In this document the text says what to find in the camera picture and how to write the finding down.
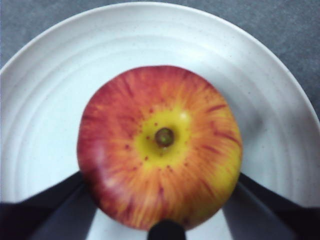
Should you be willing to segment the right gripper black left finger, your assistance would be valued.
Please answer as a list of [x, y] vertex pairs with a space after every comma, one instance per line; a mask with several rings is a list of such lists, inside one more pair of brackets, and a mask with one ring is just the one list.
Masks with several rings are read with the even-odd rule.
[[23, 201], [0, 203], [2, 240], [84, 240], [97, 207], [78, 171]]

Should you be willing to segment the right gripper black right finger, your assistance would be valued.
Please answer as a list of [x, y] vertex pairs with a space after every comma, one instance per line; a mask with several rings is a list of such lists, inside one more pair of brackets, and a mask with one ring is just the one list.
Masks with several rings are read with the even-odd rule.
[[318, 240], [319, 207], [303, 207], [240, 174], [223, 207], [235, 240]]

